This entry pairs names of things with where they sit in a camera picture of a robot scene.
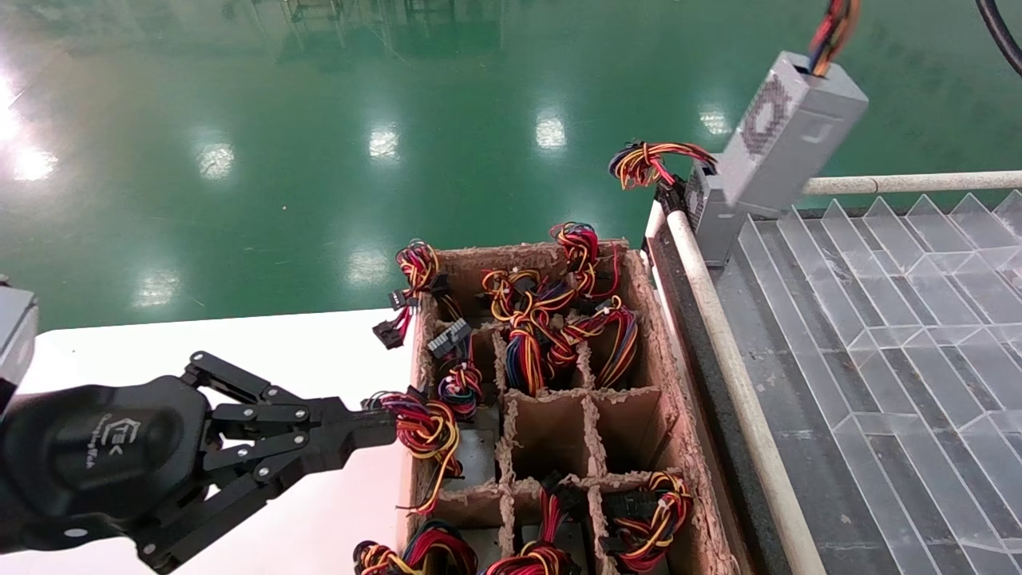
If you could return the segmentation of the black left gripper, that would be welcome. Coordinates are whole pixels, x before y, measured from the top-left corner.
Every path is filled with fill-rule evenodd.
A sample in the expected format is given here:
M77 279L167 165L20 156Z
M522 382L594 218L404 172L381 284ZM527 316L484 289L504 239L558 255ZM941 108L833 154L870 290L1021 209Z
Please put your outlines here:
M308 474L397 440L393 430L307 430L200 464L210 411L204 393L168 375L12 397L2 416L2 552L127 537L169 574ZM204 499L211 485L218 492Z

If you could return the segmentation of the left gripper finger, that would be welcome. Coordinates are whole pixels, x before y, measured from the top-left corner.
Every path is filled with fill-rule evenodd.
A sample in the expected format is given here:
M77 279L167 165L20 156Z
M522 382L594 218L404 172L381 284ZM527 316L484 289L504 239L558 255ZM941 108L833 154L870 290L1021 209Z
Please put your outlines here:
M351 410L339 397L301 398L205 351L194 353L184 368L184 383L233 401L212 408L212 421L228 439L262 440L322 428L337 440L394 440L388 411Z

